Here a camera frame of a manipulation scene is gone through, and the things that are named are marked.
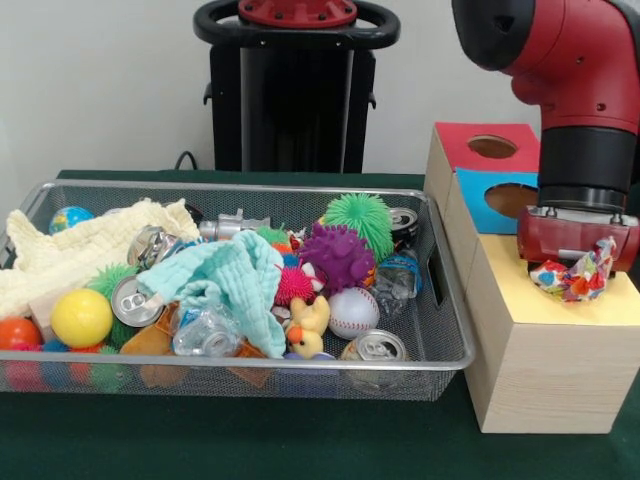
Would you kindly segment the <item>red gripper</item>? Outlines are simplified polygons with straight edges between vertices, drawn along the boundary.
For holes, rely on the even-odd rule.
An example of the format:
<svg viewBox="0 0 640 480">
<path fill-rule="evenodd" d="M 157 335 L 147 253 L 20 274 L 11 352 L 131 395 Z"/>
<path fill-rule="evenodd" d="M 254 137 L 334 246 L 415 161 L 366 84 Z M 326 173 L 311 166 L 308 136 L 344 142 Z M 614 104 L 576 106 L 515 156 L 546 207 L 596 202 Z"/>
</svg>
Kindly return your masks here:
<svg viewBox="0 0 640 480">
<path fill-rule="evenodd" d="M 517 246 L 531 265 L 547 260 L 577 260 L 600 240 L 613 238 L 615 272 L 627 272 L 639 251 L 639 219 L 614 213 L 596 213 L 555 207 L 528 206 L 517 218 Z"/>
</svg>

